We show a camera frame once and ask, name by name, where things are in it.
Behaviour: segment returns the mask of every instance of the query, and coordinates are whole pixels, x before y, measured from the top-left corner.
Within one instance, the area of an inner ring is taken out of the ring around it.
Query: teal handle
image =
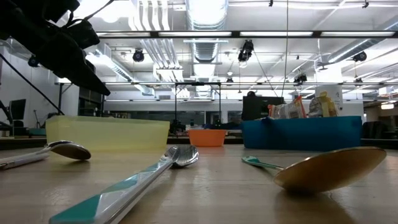
[[[242,161],[244,163],[250,164],[252,166],[264,167],[264,168],[268,168],[268,169],[274,169],[277,171],[282,171],[285,169],[285,168],[277,166],[277,165],[272,165],[272,164],[267,164],[265,162],[261,162],[258,158],[254,157],[254,156],[242,157]]]

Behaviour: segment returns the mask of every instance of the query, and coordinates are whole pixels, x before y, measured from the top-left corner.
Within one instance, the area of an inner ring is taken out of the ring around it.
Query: spoon
[[[31,162],[40,161],[49,156],[49,151],[53,151],[71,159],[87,160],[91,157],[90,152],[83,146],[71,141],[57,141],[47,144],[44,149],[37,152],[0,159],[0,169],[10,169]]]
[[[167,169],[186,167],[198,159],[195,146],[173,146],[159,162],[51,217],[49,223],[119,223]]]
[[[287,168],[266,164],[253,156],[242,161],[279,171],[274,182],[291,192],[318,193],[345,187],[368,175],[386,157],[378,147],[352,147],[304,159]]]

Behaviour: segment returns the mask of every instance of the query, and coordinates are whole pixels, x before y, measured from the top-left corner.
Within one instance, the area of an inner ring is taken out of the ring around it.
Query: silver spoon
[[[186,167],[198,159],[195,146],[173,146],[159,162],[51,217],[49,223],[119,223],[167,169]]]
[[[71,141],[57,141],[47,144],[44,149],[37,152],[0,159],[0,169],[10,169],[43,160],[49,156],[49,151],[71,159],[87,160],[91,157],[90,152],[81,145]]]

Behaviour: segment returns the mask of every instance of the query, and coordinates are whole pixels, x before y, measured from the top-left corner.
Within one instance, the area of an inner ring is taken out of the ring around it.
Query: orange bowl
[[[226,130],[188,130],[191,145],[197,147],[220,147],[224,144]]]

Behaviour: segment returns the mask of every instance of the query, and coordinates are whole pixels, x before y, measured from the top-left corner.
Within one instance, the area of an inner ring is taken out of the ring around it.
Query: desk
[[[127,214],[127,223],[383,223],[398,221],[398,152],[364,180],[314,197],[287,195],[272,173],[241,162],[253,155],[287,166],[312,152],[243,150],[242,145],[200,148],[199,161],[168,170]],[[0,151],[1,157],[22,153]],[[50,159],[0,172],[1,223],[47,223],[62,210],[135,172],[126,154],[106,154],[89,162]]]

